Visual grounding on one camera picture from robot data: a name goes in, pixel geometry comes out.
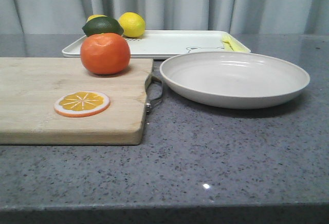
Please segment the green lime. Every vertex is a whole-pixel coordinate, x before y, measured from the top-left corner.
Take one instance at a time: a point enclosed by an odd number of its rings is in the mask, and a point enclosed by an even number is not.
[[[89,20],[82,27],[82,30],[87,36],[101,33],[123,34],[123,29],[119,22],[116,19],[107,16],[95,17],[92,20]]]

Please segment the lime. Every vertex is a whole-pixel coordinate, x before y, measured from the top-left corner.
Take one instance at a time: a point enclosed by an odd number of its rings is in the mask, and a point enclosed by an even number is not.
[[[129,38],[137,38],[145,32],[145,20],[137,13],[126,12],[119,18],[123,34]]]
[[[91,16],[88,17],[87,22],[89,20],[92,20],[93,18],[96,18],[96,17],[106,17],[106,15],[103,15],[103,14],[94,14],[94,15],[91,15]]]
[[[123,34],[123,29],[119,22],[116,19],[107,16],[99,16],[89,20],[82,27],[82,30],[87,36],[101,33]]]

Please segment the white plate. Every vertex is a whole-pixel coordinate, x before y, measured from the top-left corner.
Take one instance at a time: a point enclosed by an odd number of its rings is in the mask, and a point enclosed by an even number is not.
[[[310,77],[290,62],[240,52],[199,52],[171,57],[160,66],[168,86],[181,96],[210,106],[253,109],[285,103]]]
[[[126,38],[133,58],[167,59],[169,57],[200,51],[224,51],[223,31],[202,30],[147,30],[140,38]],[[62,50],[66,57],[80,57],[83,36]],[[250,49],[231,36],[234,43],[245,51]]]

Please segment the white bowl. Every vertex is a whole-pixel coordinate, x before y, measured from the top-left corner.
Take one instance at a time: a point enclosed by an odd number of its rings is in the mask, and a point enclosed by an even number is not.
[[[198,52],[162,62],[161,75],[181,96],[210,106],[253,109],[285,103],[309,84],[308,73],[277,58],[241,52]]]

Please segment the orange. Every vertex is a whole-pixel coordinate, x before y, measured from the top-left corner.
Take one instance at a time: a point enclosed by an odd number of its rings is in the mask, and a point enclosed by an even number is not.
[[[55,111],[66,117],[86,117],[98,114],[109,106],[107,95],[97,91],[70,93],[57,100]]]
[[[95,74],[115,74],[124,70],[130,61],[127,41],[115,33],[94,34],[81,44],[83,66]]]

